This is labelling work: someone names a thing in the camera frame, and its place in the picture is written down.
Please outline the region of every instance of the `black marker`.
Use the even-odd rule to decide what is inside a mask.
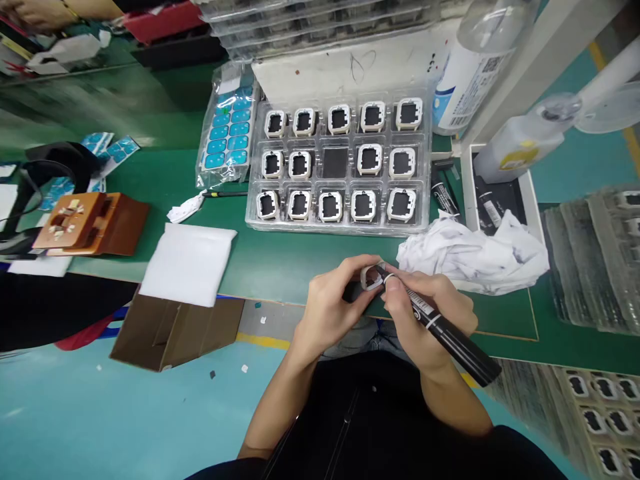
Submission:
[[[460,212],[455,206],[445,184],[440,180],[440,175],[437,169],[431,170],[431,194],[438,202],[440,210],[445,211],[453,215],[453,219],[460,222]]]
[[[375,269],[384,279],[385,284],[389,278],[395,277],[380,265],[376,265]],[[431,332],[440,345],[446,348],[449,354],[478,382],[478,385],[486,387],[498,378],[502,372],[500,365],[483,352],[458,327],[444,318],[438,310],[425,302],[420,295],[409,288],[405,287],[405,289],[411,299],[413,315],[416,320]]]
[[[487,212],[489,219],[493,226],[497,229],[502,223],[502,215],[504,215],[504,211],[500,214],[500,205],[494,201],[493,192],[489,190],[487,184],[484,179],[480,175],[475,176],[475,190],[478,195],[478,203],[481,203]]]

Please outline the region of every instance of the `jeans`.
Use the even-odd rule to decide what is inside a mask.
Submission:
[[[394,322],[370,317],[360,318],[342,340],[328,348],[320,356],[320,361],[374,350],[388,351],[413,364],[409,356],[402,350]]]

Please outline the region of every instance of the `orange fixture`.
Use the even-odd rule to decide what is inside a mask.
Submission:
[[[122,193],[78,193],[58,200],[33,243],[48,256],[131,256],[145,226],[149,205]]]

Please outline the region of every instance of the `red object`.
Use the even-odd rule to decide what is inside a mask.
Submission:
[[[191,30],[202,25],[200,8],[190,1],[176,3],[153,15],[149,12],[133,12],[125,15],[124,25],[138,42],[150,44],[154,40]]]
[[[112,321],[113,315],[110,315],[88,326],[84,330],[80,330],[69,338],[55,342],[54,345],[64,351],[78,350],[78,348],[86,347],[92,341],[100,338],[102,332],[104,332],[105,328],[107,328]]]

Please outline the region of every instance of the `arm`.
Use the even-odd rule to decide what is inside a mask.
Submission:
[[[342,300],[345,287],[363,267],[378,261],[380,257],[374,255],[348,258],[336,270],[311,280],[305,314],[295,328],[291,347],[258,403],[238,453],[239,459],[268,459],[300,415],[309,396],[318,358],[358,322],[381,288],[364,291],[353,303],[347,303]]]
[[[268,459],[307,402],[318,359],[304,360],[292,344],[269,382],[249,424],[238,458]]]
[[[122,16],[112,0],[0,0],[0,10],[40,31],[60,30],[80,19],[102,21]]]
[[[458,292],[444,275],[408,274],[389,265],[387,270],[397,278],[387,280],[385,308],[395,322],[400,344],[420,370],[427,406],[438,420],[462,433],[486,435],[493,428],[489,414],[456,370],[448,352],[416,322],[404,285],[426,295],[467,335],[478,325],[472,300]]]

